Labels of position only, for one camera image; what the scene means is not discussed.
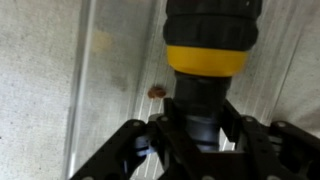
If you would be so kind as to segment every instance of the vertical metal strip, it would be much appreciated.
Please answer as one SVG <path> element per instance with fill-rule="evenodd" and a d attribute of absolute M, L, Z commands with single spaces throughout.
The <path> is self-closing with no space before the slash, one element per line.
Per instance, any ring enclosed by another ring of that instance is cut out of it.
<path fill-rule="evenodd" d="M 62 179 L 69 179 L 75 173 L 76 153 L 81 125 L 83 94 L 90 57 L 92 30 L 94 25 L 96 0 L 82 0 L 78 32 L 76 63 L 68 115 L 67 134 L 64 150 Z"/>
<path fill-rule="evenodd" d="M 158 32 L 159 32 L 159 28 L 157 28 L 157 25 L 159 24 L 159 21 L 160 21 L 160 14 L 161 14 L 161 11 L 162 11 L 162 6 L 163 6 L 163 1 L 160 1 L 160 5 L 159 5 L 160 10 L 158 10 L 157 13 L 154 13 L 154 15 L 152 17 L 152 19 L 154 19 L 155 22 L 156 22 L 156 29 L 154 30 L 155 31 L 154 33 L 151 32 L 152 38 L 151 38 L 151 41 L 149 43 L 150 46 L 148 48 L 148 51 L 146 52 L 146 54 L 147 54 L 146 55 L 146 62 L 144 63 L 144 66 L 141 67 L 141 69 L 148 69 L 148 67 L 151 64 L 150 59 L 151 59 L 151 56 L 152 56 L 152 52 L 155 50 L 155 47 L 154 47 L 154 44 L 155 44 L 155 41 L 156 41 L 155 40 L 156 39 L 155 35 L 157 35 Z M 141 81 L 138 82 L 138 86 L 141 86 L 144 83 L 144 81 L 146 80 L 146 76 L 144 76 L 144 74 L 141 73 L 140 74 L 140 79 L 141 79 Z M 147 86 L 144 86 L 143 87 L 143 94 L 146 94 L 146 92 L 147 92 Z M 142 96 L 142 99 L 141 99 L 140 103 L 138 103 L 136 101 L 134 109 L 138 111 L 138 119 L 141 119 L 141 117 L 142 117 L 142 109 L 143 109 L 144 101 L 145 101 L 145 96 Z M 135 176 L 138 176 L 139 172 L 140 172 L 140 167 L 138 167 L 136 169 Z"/>

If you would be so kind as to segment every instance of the drill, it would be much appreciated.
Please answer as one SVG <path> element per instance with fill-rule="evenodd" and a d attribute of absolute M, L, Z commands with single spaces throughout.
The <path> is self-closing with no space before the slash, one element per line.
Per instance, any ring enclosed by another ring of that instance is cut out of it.
<path fill-rule="evenodd" d="M 256 42 L 262 0 L 168 0 L 163 36 L 175 70 L 176 124 L 203 152 L 219 149 L 232 76 Z"/>

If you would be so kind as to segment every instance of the black mount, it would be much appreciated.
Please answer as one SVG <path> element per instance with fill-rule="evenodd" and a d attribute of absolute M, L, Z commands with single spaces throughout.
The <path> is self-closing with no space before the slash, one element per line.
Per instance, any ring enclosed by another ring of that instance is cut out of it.
<path fill-rule="evenodd" d="M 172 99 L 164 106 L 164 114 L 150 116 L 147 124 L 127 121 L 71 180 L 130 179 L 153 152 L 164 169 L 159 180 L 320 179 L 320 140 L 290 123 L 266 127 L 227 101 L 221 127 L 236 150 L 202 153 L 177 123 Z"/>

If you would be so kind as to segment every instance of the textured wall surface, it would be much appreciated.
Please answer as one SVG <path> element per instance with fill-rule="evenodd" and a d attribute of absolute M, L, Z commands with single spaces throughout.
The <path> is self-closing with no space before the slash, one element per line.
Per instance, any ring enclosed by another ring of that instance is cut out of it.
<path fill-rule="evenodd" d="M 78 0 L 0 1 L 0 179 L 60 179 Z"/>
<path fill-rule="evenodd" d="M 162 111 L 146 97 L 174 87 L 162 0 L 98 0 L 74 170 L 128 118 Z M 0 179 L 60 179 L 80 0 L 0 1 Z M 287 120 L 320 137 L 320 2 L 265 0 L 261 34 L 229 99 L 264 123 Z M 135 179 L 154 179 L 149 156 Z"/>

